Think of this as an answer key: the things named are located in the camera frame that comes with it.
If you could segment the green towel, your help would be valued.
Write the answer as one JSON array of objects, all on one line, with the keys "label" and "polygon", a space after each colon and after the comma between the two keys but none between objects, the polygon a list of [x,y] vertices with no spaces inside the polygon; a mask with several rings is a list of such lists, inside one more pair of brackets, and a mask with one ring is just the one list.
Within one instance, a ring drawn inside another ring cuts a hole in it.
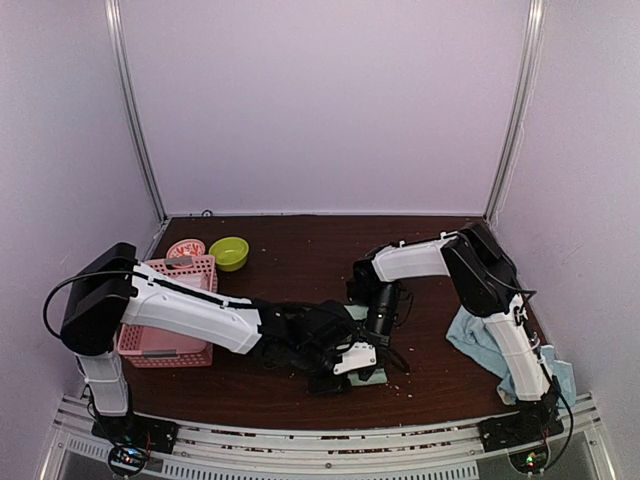
[{"label": "green towel", "polygon": [[[346,310],[356,321],[363,323],[368,314],[368,308],[359,305],[346,305]],[[368,387],[373,385],[384,385],[388,383],[388,377],[383,366],[379,365],[375,369],[366,367],[359,370],[350,370],[346,373],[350,384],[353,387]]]}]

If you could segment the pink plastic basket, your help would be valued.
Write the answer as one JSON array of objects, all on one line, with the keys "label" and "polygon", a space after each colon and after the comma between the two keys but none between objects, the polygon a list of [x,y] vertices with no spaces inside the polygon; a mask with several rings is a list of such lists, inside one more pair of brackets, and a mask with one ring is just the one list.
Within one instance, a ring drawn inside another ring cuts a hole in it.
[{"label": "pink plastic basket", "polygon": [[[146,264],[184,285],[217,291],[215,258],[211,255],[149,260]],[[213,362],[211,343],[152,327],[124,325],[117,351],[138,369],[208,367]]]}]

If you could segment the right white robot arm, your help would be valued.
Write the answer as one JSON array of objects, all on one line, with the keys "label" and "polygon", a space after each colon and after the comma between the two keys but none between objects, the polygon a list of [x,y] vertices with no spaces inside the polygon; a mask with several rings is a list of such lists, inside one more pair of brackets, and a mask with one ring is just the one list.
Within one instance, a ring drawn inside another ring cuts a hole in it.
[{"label": "right white robot arm", "polygon": [[515,264],[487,227],[470,223],[437,238],[371,250],[353,263],[347,298],[368,308],[366,328],[386,341],[401,282],[433,276],[452,280],[461,306],[480,318],[496,341],[520,410],[513,433],[522,441],[535,440],[558,418],[560,387],[528,325],[526,306],[534,292],[521,287]]}]

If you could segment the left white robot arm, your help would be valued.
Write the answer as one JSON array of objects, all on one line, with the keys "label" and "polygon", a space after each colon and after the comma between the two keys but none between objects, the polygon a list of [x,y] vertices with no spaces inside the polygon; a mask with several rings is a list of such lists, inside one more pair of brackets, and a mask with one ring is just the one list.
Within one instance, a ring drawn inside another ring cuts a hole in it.
[{"label": "left white robot arm", "polygon": [[182,284],[136,259],[117,243],[80,273],[56,285],[44,303],[70,290],[61,326],[52,334],[72,351],[93,395],[94,410],[123,444],[144,424],[131,410],[114,338],[123,325],[172,332],[238,355],[292,364],[311,375],[343,378],[376,359],[341,305],[235,298]]}]

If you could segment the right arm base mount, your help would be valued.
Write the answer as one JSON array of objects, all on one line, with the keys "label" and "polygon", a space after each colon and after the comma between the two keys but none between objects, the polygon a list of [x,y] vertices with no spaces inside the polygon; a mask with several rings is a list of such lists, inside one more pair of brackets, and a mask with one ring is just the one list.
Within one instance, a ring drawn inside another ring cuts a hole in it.
[{"label": "right arm base mount", "polygon": [[543,423],[535,414],[522,412],[491,417],[477,427],[484,451],[507,450],[511,466],[525,475],[541,474],[551,465],[548,440],[564,432],[561,420]]}]

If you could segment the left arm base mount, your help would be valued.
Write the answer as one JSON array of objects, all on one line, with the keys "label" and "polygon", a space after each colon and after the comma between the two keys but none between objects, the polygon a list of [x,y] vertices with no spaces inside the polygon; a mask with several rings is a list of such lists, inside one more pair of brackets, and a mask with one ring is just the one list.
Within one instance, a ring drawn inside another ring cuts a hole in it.
[{"label": "left arm base mount", "polygon": [[106,423],[95,420],[91,433],[108,440],[111,448],[107,466],[121,477],[140,474],[153,453],[173,452],[179,427],[175,422],[136,417],[131,428],[125,429],[109,418]]}]

